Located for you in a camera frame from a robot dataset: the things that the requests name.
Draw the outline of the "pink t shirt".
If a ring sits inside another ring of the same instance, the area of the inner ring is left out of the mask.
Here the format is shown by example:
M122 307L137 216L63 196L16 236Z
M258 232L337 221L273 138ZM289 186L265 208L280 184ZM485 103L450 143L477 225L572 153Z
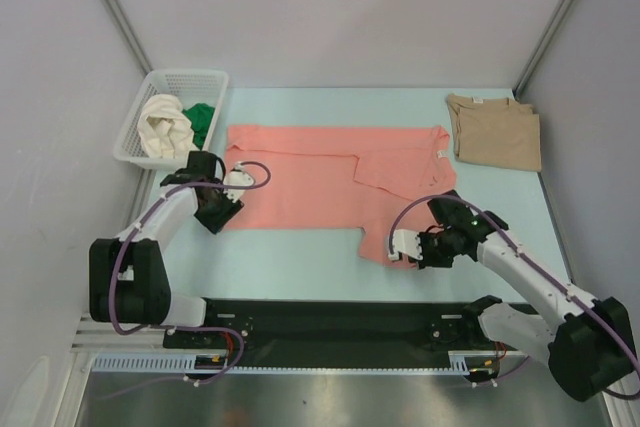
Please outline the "pink t shirt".
M434 225L429 208L403 209L455 187L449 133L429 128L292 127L252 124L227 130L225 162L260 162L269 183L246 192L230 230L359 229L360 257L390 265L388 235Z

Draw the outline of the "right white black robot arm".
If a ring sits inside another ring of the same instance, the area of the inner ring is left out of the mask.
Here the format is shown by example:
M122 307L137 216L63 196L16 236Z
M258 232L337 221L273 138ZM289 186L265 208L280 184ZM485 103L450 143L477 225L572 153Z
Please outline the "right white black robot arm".
M461 323L473 348L501 342L544 364L561 389L584 402L598 393L635 401L637 394L611 385L638 373L639 359L628 311L613 297L601 300L561 281L536 262L491 211L462 199L456 191L422 198L434 226L411 231L392 226L388 255L407 258L418 268L449 268L467 256L509 284L533 308L526 314L491 296L476 301L473 316Z

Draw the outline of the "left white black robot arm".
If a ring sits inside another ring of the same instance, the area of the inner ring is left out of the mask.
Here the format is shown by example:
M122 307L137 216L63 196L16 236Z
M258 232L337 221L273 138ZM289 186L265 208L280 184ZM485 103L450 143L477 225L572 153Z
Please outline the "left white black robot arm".
M255 180L244 167L227 170L221 158L192 152L185 167L160 182L159 197L127 229L98 239L89 249L89 312L96 322L185 326L197 345L214 344L220 321L207 301L174 293L163 253L182 225L198 221L215 235L243 207L241 196Z

